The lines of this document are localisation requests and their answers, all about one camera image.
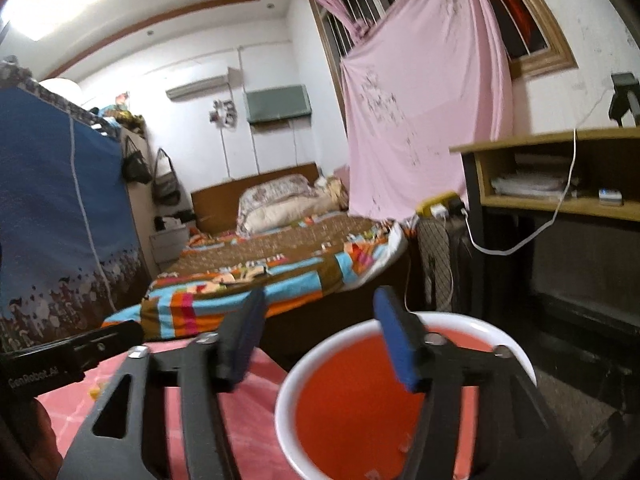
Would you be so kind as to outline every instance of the bed frame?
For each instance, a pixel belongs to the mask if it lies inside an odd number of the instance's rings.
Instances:
[[[235,229],[238,201],[246,189],[295,173],[306,176],[311,183],[319,176],[315,164],[304,164],[225,182],[191,193],[198,227],[212,235]],[[355,290],[331,294],[268,318],[260,348],[282,368],[290,370],[306,352],[324,339],[356,323],[372,319],[373,293],[379,286],[393,286],[402,298],[410,269],[407,251],[382,274]],[[412,298],[420,298],[420,294],[415,294],[414,291],[412,280],[408,287],[410,303]]]

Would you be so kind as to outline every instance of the blue gripper pad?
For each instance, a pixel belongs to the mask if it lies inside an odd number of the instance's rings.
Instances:
[[[267,302],[263,288],[254,288],[240,308],[226,314],[218,328],[218,367],[216,376],[230,388],[244,379],[254,348],[264,329]]]
[[[420,377],[415,362],[424,345],[424,325],[402,306],[391,286],[381,286],[375,291],[373,311],[382,326],[386,351],[398,380],[408,392],[418,392]]]

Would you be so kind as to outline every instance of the black bag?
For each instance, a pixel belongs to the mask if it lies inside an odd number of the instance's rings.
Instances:
[[[420,218],[417,231],[428,306],[468,314],[472,245],[464,219],[453,217],[445,222],[433,217]]]
[[[158,161],[162,156],[169,160],[171,171],[158,176]],[[152,189],[154,202],[158,205],[174,206],[180,203],[180,183],[175,174],[174,165],[165,150],[160,148],[156,155],[156,165],[154,166],[154,183]]]
[[[127,136],[124,145],[122,177],[126,182],[139,182],[140,184],[148,184],[152,179],[145,157],[129,136]]]

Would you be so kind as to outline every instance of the bowl rim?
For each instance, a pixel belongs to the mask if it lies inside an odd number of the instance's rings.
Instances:
[[[492,346],[505,345],[513,351],[531,381],[537,385],[536,374],[531,361],[516,341],[481,319],[453,314],[450,312],[414,312],[426,324],[433,326],[434,332],[443,328],[467,333],[486,341]],[[280,448],[293,469],[305,480],[332,480],[320,471],[302,449],[295,432],[295,411],[302,386],[315,370],[338,353],[345,346],[350,346],[364,338],[380,332],[380,324],[370,319],[350,326],[311,349],[287,374],[280,387],[275,407],[275,429]]]

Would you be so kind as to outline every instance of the screw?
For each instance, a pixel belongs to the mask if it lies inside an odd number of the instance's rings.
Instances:
[[[502,357],[503,359],[508,359],[510,357],[513,357],[513,352],[509,347],[505,345],[498,345],[494,348],[494,355]]]
[[[200,343],[201,345],[210,345],[212,343],[215,343],[217,340],[218,340],[218,332],[207,332],[202,334],[197,339],[197,342]]]
[[[447,338],[437,332],[429,332],[424,336],[424,342],[427,345],[442,346],[447,343]]]
[[[149,353],[149,348],[147,346],[134,346],[129,351],[129,357],[133,359],[140,359]]]

